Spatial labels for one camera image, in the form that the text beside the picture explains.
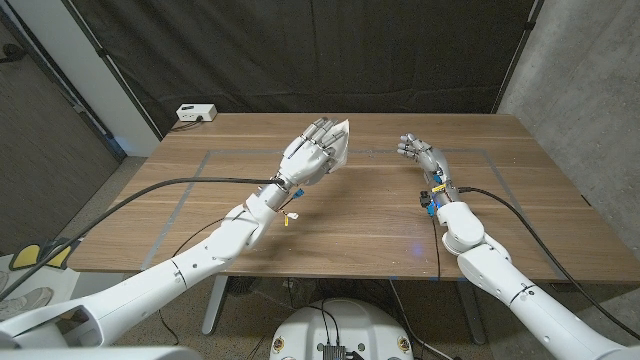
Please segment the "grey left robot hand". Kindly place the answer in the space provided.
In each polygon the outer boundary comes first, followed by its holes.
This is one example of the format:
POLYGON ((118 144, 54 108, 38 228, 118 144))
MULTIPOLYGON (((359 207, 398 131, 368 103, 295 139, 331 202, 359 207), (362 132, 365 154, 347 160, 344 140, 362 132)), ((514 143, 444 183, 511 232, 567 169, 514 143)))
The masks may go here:
POLYGON ((289 190, 313 185, 344 166, 348 157, 349 120, 321 117, 284 150, 276 178, 289 190))

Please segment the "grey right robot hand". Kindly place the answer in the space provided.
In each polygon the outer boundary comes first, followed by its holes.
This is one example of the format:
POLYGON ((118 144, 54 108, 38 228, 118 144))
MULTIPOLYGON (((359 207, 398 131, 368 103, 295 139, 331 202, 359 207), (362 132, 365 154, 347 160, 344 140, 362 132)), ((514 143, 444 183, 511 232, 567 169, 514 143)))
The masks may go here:
POLYGON ((442 151, 412 133, 404 134, 400 139, 397 152, 415 161, 423 170, 427 189, 421 195, 428 196, 435 209, 459 202, 459 192, 452 183, 448 162, 442 151))

